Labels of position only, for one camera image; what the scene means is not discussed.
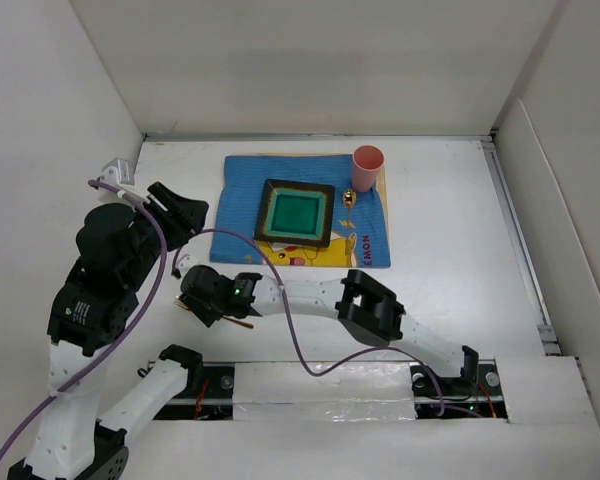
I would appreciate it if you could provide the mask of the pink plastic cup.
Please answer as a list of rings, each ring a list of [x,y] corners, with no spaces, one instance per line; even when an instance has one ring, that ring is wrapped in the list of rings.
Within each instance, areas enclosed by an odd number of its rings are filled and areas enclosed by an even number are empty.
[[[384,165],[383,152],[372,145],[358,147],[352,155],[352,187],[358,193],[369,191]]]

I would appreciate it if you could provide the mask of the gold fork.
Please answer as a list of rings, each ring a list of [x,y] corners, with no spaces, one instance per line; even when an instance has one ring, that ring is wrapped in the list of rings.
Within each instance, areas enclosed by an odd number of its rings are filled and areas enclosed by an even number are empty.
[[[229,321],[235,325],[241,326],[247,329],[253,329],[254,325],[239,319],[231,318],[226,315],[222,315],[211,308],[205,306],[201,302],[198,302],[195,299],[185,299],[181,297],[176,297],[174,300],[174,304],[181,309],[184,309],[190,313],[192,313],[202,324],[204,324],[207,328],[210,328],[215,322],[220,320]]]

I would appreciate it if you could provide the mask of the green square ceramic plate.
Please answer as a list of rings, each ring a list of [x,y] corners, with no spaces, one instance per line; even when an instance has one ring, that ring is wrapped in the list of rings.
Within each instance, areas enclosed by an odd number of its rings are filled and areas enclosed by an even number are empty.
[[[328,247],[335,193],[332,185],[266,179],[253,238],[269,243]]]

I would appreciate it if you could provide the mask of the blue Pikachu placemat cloth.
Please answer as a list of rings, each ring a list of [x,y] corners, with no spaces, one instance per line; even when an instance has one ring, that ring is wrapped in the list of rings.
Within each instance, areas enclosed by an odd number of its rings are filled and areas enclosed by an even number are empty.
[[[260,241],[259,248],[276,265],[388,268],[391,258],[382,196],[371,189],[347,208],[342,196],[351,187],[351,173],[350,154],[228,156],[215,227],[251,239],[269,179],[331,185],[335,188],[334,216],[327,248],[267,241]]]

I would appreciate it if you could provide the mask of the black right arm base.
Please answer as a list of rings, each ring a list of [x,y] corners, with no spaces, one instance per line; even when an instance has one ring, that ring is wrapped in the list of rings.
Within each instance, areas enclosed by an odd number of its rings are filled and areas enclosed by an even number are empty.
[[[476,382],[439,378],[436,390],[420,364],[410,364],[417,420],[507,419],[502,383],[495,363],[480,363]]]

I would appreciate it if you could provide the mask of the gold spoon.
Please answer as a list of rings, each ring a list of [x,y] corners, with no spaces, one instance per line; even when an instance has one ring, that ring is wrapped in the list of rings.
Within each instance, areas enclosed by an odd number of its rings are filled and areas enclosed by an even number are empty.
[[[350,228],[351,228],[351,212],[357,202],[356,191],[352,188],[346,189],[342,195],[342,202],[347,209],[347,219],[346,219],[345,226],[346,226],[347,230],[350,230]]]

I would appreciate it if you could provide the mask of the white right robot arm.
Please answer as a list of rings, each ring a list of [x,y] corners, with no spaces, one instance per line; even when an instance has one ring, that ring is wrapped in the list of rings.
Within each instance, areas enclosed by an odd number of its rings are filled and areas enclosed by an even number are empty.
[[[189,269],[178,301],[205,326],[231,317],[305,315],[338,321],[371,350],[397,348],[428,367],[448,396],[463,394],[479,379],[479,354],[415,320],[397,295],[367,273],[351,269],[340,280],[288,281],[243,272],[233,278],[209,266]]]

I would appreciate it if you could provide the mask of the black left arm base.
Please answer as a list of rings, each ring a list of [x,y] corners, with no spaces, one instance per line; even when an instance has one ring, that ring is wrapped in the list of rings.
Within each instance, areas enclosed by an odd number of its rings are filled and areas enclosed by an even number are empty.
[[[223,421],[233,419],[235,365],[205,363],[196,390],[185,391],[155,415],[161,421]]]

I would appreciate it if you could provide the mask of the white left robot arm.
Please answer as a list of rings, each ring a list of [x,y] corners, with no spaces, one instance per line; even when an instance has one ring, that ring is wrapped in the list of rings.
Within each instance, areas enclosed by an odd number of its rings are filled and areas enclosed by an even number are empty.
[[[169,252],[205,225],[207,202],[182,197],[159,182],[142,200],[92,180],[117,196],[92,209],[76,235],[79,256],[51,307],[48,394],[17,427],[40,421],[34,444],[12,465],[10,479],[118,479],[137,434],[179,394],[202,387],[200,354],[171,345],[117,412],[98,409],[112,353],[148,310]]]

